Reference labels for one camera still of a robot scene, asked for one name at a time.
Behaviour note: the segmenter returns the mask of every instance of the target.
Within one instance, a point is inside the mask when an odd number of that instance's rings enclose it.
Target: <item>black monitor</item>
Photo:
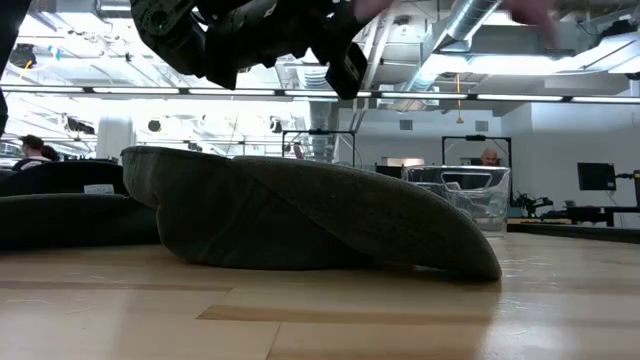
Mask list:
[[[616,191],[613,164],[578,163],[580,191]]]

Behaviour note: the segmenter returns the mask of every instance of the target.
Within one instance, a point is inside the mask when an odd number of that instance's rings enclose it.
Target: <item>ceiling light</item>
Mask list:
[[[22,85],[2,85],[2,90],[6,92],[25,93],[81,93],[84,89],[75,86],[22,86]]]
[[[338,94],[335,91],[316,91],[316,90],[286,90],[284,92],[287,96],[302,96],[302,97],[337,97]]]
[[[274,90],[189,89],[192,95],[273,96]]]
[[[394,99],[429,99],[429,100],[464,100],[467,94],[452,93],[402,93],[402,92],[384,92],[381,95],[384,98]]]
[[[576,96],[571,99],[571,102],[599,104],[640,104],[640,98],[620,96]]]
[[[478,94],[478,100],[554,102],[554,101],[561,101],[562,96]]]
[[[477,56],[468,72],[491,75],[550,75],[561,70],[559,63],[546,56]]]
[[[100,11],[131,11],[131,6],[127,6],[127,5],[104,5],[104,6],[100,6]]]
[[[179,94],[180,90],[176,88],[93,88],[93,91],[99,94]]]

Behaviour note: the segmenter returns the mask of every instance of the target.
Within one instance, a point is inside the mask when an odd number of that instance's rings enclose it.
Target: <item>table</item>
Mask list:
[[[0,359],[640,358],[640,246],[509,234],[500,283],[265,272],[160,246],[0,256]]]
[[[615,214],[640,213],[637,206],[575,206],[566,209],[568,217],[574,223],[605,222],[607,227],[614,227]]]

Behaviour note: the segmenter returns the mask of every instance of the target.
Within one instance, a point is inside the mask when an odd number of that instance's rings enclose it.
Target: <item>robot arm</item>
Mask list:
[[[327,81],[343,99],[356,97],[367,59],[353,37],[358,20],[351,1],[131,0],[142,41],[178,72],[234,89],[241,70],[275,65],[311,49],[329,65]],[[198,8],[199,17],[193,13]],[[207,25],[203,30],[199,21]]]

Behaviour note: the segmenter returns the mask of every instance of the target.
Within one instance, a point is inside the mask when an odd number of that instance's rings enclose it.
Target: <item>transparent container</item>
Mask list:
[[[504,237],[511,170],[487,166],[412,166],[402,178],[447,200],[487,237]]]

